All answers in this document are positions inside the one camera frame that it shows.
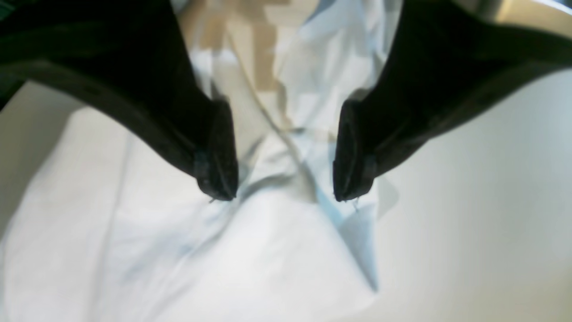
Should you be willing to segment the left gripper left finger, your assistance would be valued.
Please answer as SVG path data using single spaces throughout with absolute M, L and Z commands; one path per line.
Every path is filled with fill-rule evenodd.
M 3 0 L 1 106 L 26 81 L 104 112 L 206 195 L 232 200 L 230 106 L 199 88 L 169 0 Z

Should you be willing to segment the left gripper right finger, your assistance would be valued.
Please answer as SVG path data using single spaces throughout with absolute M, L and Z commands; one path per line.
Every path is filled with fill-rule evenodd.
M 405 0 L 376 85 L 345 100 L 337 201 L 529 82 L 571 67 L 569 0 Z

